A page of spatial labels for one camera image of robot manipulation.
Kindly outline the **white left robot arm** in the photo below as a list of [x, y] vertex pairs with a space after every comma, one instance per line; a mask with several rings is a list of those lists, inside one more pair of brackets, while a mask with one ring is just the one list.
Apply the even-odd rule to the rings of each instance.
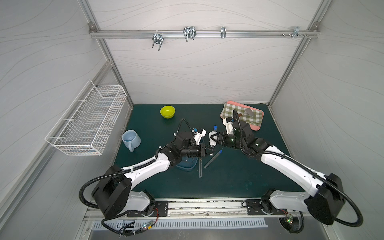
[[177, 166], [183, 158], [203, 158], [212, 153], [214, 149], [201, 142], [206, 134], [202, 128], [176, 131], [174, 139], [159, 147], [153, 157], [128, 167], [111, 166], [104, 175], [89, 180], [80, 188], [81, 203], [99, 209], [106, 219], [131, 211], [151, 216], [156, 200], [148, 192], [133, 189], [152, 176]]

